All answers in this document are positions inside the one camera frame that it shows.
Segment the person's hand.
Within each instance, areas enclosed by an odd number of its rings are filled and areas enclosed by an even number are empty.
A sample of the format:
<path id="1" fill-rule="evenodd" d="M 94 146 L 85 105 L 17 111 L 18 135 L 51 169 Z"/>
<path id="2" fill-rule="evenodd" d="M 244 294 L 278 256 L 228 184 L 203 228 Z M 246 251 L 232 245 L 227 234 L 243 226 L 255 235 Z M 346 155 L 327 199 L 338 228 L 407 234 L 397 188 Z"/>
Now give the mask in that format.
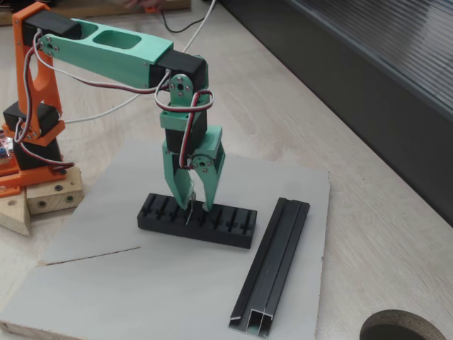
<path id="1" fill-rule="evenodd" d="M 160 8 L 163 4 L 166 3 L 166 0 L 122 0 L 120 3 L 126 8 Z"/>

